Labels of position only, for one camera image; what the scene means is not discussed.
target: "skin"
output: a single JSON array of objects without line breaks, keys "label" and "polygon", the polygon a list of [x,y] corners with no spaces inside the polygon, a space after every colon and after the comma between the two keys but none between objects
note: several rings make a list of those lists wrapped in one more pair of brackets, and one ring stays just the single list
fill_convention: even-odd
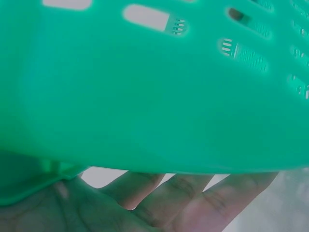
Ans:
[{"label": "skin", "polygon": [[60,181],[0,208],[1,232],[221,232],[273,181],[276,173],[212,175],[127,172],[104,188],[80,177]]}]

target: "green plastic object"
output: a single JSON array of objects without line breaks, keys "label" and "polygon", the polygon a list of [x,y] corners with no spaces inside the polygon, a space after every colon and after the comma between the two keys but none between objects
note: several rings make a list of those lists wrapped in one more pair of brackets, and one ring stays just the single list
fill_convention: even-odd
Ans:
[{"label": "green plastic object", "polygon": [[309,165],[308,1],[51,2],[0,1],[0,149],[138,172]]}]

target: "vent slot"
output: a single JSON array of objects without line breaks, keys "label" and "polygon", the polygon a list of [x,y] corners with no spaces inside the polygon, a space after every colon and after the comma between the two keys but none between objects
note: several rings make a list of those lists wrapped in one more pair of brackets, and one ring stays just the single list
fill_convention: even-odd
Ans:
[{"label": "vent slot", "polygon": [[92,0],[43,0],[43,5],[71,10],[85,10],[92,4]]},{"label": "vent slot", "polygon": [[187,22],[183,18],[150,7],[132,4],[125,8],[123,15],[131,23],[167,34],[180,36],[187,31]]}]

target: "knuckle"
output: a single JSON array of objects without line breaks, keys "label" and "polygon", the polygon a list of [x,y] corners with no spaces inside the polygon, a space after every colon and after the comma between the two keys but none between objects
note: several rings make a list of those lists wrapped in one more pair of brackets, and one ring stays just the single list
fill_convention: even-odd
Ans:
[{"label": "knuckle", "polygon": [[246,175],[245,181],[244,181],[245,185],[250,188],[253,189],[255,191],[259,191],[261,190],[261,184],[259,179],[253,175],[253,174],[248,174]]},{"label": "knuckle", "polygon": [[159,174],[137,173],[137,175],[146,178],[154,186],[158,184],[160,178]]},{"label": "knuckle", "polygon": [[139,217],[141,220],[146,222],[147,224],[152,224],[154,221],[154,214],[148,210],[148,208],[144,207],[143,205],[139,205],[134,209],[133,211],[137,217]]},{"label": "knuckle", "polygon": [[168,181],[168,185],[176,191],[184,193],[189,199],[193,199],[197,195],[194,185],[185,178],[175,177]]},{"label": "knuckle", "polygon": [[203,199],[216,213],[218,213],[224,220],[229,219],[226,199],[218,192],[211,189],[203,193]]}]

